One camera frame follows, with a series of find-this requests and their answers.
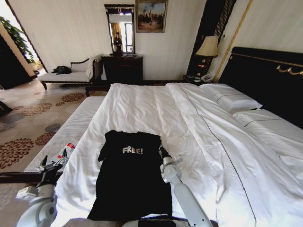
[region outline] white robotic arm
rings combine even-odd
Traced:
[[[162,178],[164,182],[169,182],[175,187],[175,196],[190,226],[212,227],[212,223],[199,205],[190,188],[181,181],[180,169],[173,162],[171,156],[163,146],[160,146],[160,154],[163,158],[163,164],[160,166]]]
[[[18,199],[30,201],[30,207],[22,214],[17,227],[50,227],[57,211],[57,197],[54,189],[56,186],[57,171],[68,161],[66,151],[58,162],[46,166],[47,156],[41,163],[43,177],[37,187],[27,187],[20,190]]]

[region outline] mirror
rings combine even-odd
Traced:
[[[134,4],[104,4],[113,53],[135,53]]]

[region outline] white duvet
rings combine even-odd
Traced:
[[[277,154],[201,88],[174,83],[111,86],[58,181],[53,227],[88,216],[109,130],[160,135],[168,152],[184,159],[182,181],[221,227],[303,223],[303,189]],[[185,218],[174,196],[172,202],[173,215]]]

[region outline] picture frame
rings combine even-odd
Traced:
[[[168,0],[136,0],[137,32],[164,33]]]

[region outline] black t-shirt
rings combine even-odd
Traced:
[[[171,216],[170,184],[164,183],[160,136],[144,132],[109,131],[98,161],[91,220],[136,220],[153,214]]]

